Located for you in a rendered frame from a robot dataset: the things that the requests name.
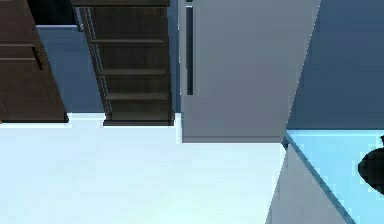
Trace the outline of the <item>grey fridge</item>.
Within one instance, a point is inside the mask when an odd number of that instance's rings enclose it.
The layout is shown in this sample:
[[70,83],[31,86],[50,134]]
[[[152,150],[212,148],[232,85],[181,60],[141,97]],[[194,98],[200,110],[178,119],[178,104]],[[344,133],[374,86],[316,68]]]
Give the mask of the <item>grey fridge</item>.
[[[321,0],[178,0],[182,140],[279,143]],[[187,95],[186,6],[193,6]]]

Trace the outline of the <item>dark brown drawer cabinet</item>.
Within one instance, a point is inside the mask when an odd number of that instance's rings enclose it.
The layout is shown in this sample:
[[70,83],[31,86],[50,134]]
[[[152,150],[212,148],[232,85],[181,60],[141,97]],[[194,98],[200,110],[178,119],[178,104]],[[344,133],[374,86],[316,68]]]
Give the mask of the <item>dark brown drawer cabinet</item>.
[[105,126],[172,126],[170,0],[70,0],[79,10]]

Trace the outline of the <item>light blue counter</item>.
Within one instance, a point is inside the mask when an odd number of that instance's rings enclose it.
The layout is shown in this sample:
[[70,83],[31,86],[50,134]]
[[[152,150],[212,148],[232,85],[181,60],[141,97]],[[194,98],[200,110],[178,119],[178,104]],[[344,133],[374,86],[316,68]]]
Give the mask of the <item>light blue counter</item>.
[[265,224],[384,224],[384,195],[358,173],[384,130],[289,130]]

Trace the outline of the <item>dark brown cupboard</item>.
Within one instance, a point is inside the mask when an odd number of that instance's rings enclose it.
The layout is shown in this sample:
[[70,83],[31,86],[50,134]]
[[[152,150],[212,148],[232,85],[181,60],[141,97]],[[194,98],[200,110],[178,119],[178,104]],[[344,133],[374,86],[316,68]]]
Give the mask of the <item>dark brown cupboard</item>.
[[0,123],[67,121],[27,1],[0,0]]

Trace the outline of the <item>black round pot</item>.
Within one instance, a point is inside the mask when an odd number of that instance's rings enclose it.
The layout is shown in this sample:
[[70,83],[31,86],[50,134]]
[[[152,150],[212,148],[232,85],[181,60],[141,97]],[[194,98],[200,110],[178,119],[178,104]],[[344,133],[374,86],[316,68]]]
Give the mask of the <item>black round pot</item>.
[[383,146],[368,152],[358,164],[358,173],[374,190],[384,195],[384,135]]

